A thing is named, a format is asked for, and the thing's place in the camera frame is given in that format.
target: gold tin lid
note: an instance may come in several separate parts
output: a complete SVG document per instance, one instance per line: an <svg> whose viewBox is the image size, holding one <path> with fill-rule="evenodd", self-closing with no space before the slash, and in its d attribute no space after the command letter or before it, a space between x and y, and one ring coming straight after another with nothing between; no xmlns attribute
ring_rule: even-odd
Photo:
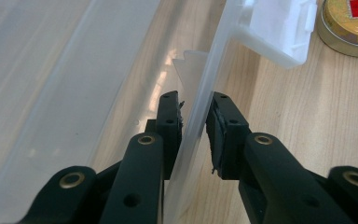
<svg viewBox="0 0 358 224"><path fill-rule="evenodd" d="M317 28L330 48L358 57L358 0L325 0Z"/></svg>

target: wooden surface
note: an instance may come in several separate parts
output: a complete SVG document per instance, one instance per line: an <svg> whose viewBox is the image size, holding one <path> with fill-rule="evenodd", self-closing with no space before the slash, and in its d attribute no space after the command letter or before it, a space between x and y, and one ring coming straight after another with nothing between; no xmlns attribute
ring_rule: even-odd
<svg viewBox="0 0 358 224"><path fill-rule="evenodd" d="M174 76L166 60L182 57L185 49L208 51L225 2L179 2L161 3L138 58L139 63L160 61L157 69L145 70L138 64L132 76L141 70ZM358 167L358 58L331 50L316 31L307 62L294 69L285 70L240 45L231 53L234 59L225 93L254 132L277 136L305 168L317 174L326 176L338 165ZM104 144L109 135L108 128L102 147L109 146ZM180 223L248 223L238 182L211 175L207 155L194 200Z"/></svg>
<svg viewBox="0 0 358 224"><path fill-rule="evenodd" d="M333 51L316 31L307 62L291 70L238 47L225 93L252 131L277 136L305 168L327 176L334 166L358 167L358 58ZM238 182L211 169L205 158L180 223L248 223Z"/></svg>

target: wooden table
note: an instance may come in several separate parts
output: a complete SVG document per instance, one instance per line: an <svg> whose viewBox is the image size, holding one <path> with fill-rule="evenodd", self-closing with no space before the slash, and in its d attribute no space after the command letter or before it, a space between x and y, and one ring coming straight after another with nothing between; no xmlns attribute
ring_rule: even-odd
<svg viewBox="0 0 358 224"><path fill-rule="evenodd" d="M291 70L238 47L225 93L252 131L277 136L305 168L327 176L334 166L358 167L358 58L330 49L316 30L307 62ZM248 223L238 182L211 169L205 158L180 223Z"/></svg>

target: black mechanical arm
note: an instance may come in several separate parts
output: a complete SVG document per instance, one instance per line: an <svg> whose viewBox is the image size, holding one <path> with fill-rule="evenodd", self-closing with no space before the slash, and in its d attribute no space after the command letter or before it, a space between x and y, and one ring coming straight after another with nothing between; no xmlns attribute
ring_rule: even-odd
<svg viewBox="0 0 358 224"><path fill-rule="evenodd" d="M162 223L182 105L177 91L162 95L157 118L133 136L122 161L98 174L82 166L59 171L19 223ZM222 93L213 95L206 124L213 170L240 181L252 223L358 223L358 168L335 167L327 178L306 170L279 139L252 133Z"/></svg>

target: transparent plastic container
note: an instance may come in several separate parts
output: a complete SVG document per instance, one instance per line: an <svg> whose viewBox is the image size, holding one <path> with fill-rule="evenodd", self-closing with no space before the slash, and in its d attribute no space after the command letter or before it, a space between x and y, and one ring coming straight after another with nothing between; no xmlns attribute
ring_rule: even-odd
<svg viewBox="0 0 358 224"><path fill-rule="evenodd" d="M261 21L270 4L280 14ZM0 0L0 223L20 220L62 168L99 172L121 160L159 96L177 90L185 132L164 210L175 223L198 181L206 150L197 148L231 39L293 67L307 58L316 14L312 0L227 0L217 30L205 32L221 9L207 0ZM282 31L278 42L260 22Z"/></svg>

